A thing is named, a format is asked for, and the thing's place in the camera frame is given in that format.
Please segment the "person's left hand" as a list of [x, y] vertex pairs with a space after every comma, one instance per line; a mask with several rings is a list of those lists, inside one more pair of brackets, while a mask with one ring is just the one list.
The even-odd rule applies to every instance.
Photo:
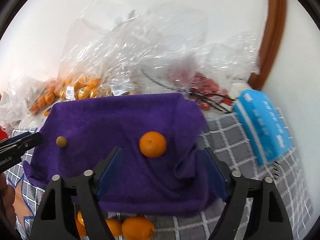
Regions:
[[7, 184], [6, 177], [3, 173], [1, 173], [0, 187], [7, 219], [10, 222], [10, 224], [15, 228], [16, 214], [15, 208], [13, 207], [13, 204], [15, 202], [15, 189], [13, 188], [13, 186]]

